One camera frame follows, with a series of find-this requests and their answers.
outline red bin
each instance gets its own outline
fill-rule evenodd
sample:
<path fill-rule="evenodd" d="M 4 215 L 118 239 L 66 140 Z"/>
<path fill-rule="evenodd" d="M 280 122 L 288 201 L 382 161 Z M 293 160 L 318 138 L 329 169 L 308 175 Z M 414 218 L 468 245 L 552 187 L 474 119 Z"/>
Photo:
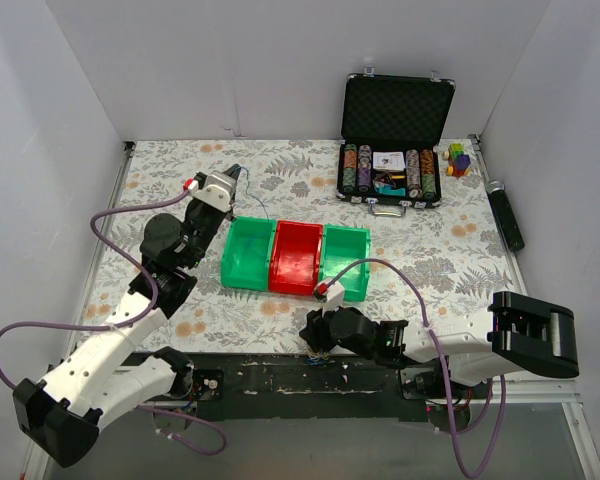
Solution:
<path fill-rule="evenodd" d="M 322 225 L 278 222 L 269 267 L 269 290 L 311 295 L 320 273 Z"/>

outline poker chip stack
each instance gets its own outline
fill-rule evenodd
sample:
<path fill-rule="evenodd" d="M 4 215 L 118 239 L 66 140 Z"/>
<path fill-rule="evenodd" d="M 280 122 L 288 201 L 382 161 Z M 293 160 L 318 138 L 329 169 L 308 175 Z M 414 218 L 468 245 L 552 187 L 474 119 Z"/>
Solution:
<path fill-rule="evenodd" d="M 360 146 L 358 151 L 358 190 L 362 193 L 371 190 L 371 147 L 369 145 Z"/>
<path fill-rule="evenodd" d="M 342 170 L 342 191 L 351 193 L 356 188 L 358 169 L 358 149 L 353 143 L 344 146 L 344 169 Z"/>
<path fill-rule="evenodd" d="M 410 198 L 420 198 L 420 156 L 417 150 L 409 150 L 407 157 L 407 191 Z"/>
<path fill-rule="evenodd" d="M 431 200 L 436 196 L 436 175 L 431 150 L 423 150 L 420 154 L 420 169 L 422 171 L 422 196 Z"/>

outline poker chip case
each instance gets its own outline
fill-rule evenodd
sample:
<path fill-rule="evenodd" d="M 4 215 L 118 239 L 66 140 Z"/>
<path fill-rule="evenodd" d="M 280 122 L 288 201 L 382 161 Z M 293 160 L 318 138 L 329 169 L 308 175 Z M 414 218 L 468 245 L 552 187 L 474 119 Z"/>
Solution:
<path fill-rule="evenodd" d="M 434 77 L 374 75 L 369 71 L 349 75 L 342 115 L 343 144 L 340 147 L 338 164 L 337 197 L 351 203 L 367 203 L 370 212 L 378 216 L 403 216 L 408 207 L 435 208 L 440 205 L 440 171 L 438 156 L 433 147 L 442 136 L 454 92 L 454 81 Z M 405 163 L 409 158 L 407 152 L 411 150 L 419 152 L 421 159 L 421 152 L 431 151 L 433 167 L 429 167 L 431 172 L 426 172 L 429 174 L 428 178 L 425 179 L 422 175 L 420 179 L 429 189 L 426 193 L 428 198 L 424 198 L 422 190 L 420 193 L 417 189 L 413 192 L 407 190 L 407 182 L 413 181 L 412 177 L 407 175 L 408 165 L 404 175 L 396 174 L 396 178 L 404 180 L 396 181 L 398 183 L 395 192 L 402 192 L 402 186 L 405 188 L 403 196 L 379 192 L 373 181 L 371 188 L 366 186 L 364 182 L 368 182 L 369 172 L 360 172 L 363 169 L 362 163 L 357 167 L 360 177 L 357 177 L 355 185 L 352 184 L 350 158 L 345 162 L 345 149 L 351 150 L 351 145 L 357 148 L 369 146 L 372 152 L 402 152 L 405 155 Z M 430 154 L 425 155 L 430 161 Z M 368 161 L 367 158 L 368 155 L 365 154 L 365 162 Z M 364 165 L 364 168 L 370 168 L 368 163 Z M 382 172 L 373 168 L 370 173 L 373 180 Z M 435 191 L 432 187 L 434 177 Z M 378 205 L 402 207 L 402 213 L 379 211 Z"/>

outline white wall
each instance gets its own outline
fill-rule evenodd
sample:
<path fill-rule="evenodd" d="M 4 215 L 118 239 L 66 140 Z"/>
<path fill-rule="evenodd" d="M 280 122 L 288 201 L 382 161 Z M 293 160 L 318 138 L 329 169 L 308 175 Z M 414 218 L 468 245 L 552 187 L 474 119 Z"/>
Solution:
<path fill-rule="evenodd" d="M 525 237 L 530 294 L 576 313 L 578 384 L 600 454 L 600 0 L 552 0 L 483 140 Z"/>
<path fill-rule="evenodd" d="M 71 322 L 93 256 L 90 214 L 108 203 L 122 144 L 42 0 L 0 0 L 0 327 Z M 19 382 L 57 362 L 67 337 L 4 337 Z M 0 382 L 0 479 L 20 475 L 26 449 Z"/>
<path fill-rule="evenodd" d="M 338 138 L 344 82 L 457 81 L 446 136 L 481 132 L 549 0 L 48 0 L 124 139 Z"/>

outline floral tablecloth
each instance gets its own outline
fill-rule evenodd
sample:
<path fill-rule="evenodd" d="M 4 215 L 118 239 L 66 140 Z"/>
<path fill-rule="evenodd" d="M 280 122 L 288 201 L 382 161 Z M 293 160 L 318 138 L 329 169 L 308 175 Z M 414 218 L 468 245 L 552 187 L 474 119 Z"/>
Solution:
<path fill-rule="evenodd" d="M 366 205 L 335 197 L 339 142 L 319 141 L 143 141 L 138 142 L 119 205 L 172 198 L 197 171 L 225 170 L 234 163 L 249 170 L 249 193 L 273 219 L 364 227 L 371 252 L 401 268 L 422 292 L 430 318 L 464 316 L 484 309 L 491 294 L 512 289 L 512 275 L 489 207 L 482 177 L 468 140 L 474 167 L 460 179 L 443 175 L 442 204 L 410 209 L 404 218 L 379 218 Z M 442 140 L 446 148 L 451 140 Z M 441 160 L 441 171 L 446 162 Z M 245 194 L 240 176 L 235 215 L 264 217 L 260 204 Z M 182 218 L 187 202 L 166 209 Z M 117 216 L 113 241 L 140 257 L 144 224 L 155 212 Z M 220 262 L 229 229 L 225 222 L 206 258 L 193 273 L 198 284 L 171 321 L 154 332 L 142 349 L 173 346 L 185 352 L 304 353 L 298 337 L 312 297 L 223 288 Z M 84 322 L 102 322 L 116 306 L 135 268 L 107 250 L 97 271 Z M 374 320 L 418 318 L 415 296 L 389 269 L 371 265 L 367 299 L 358 304 Z"/>

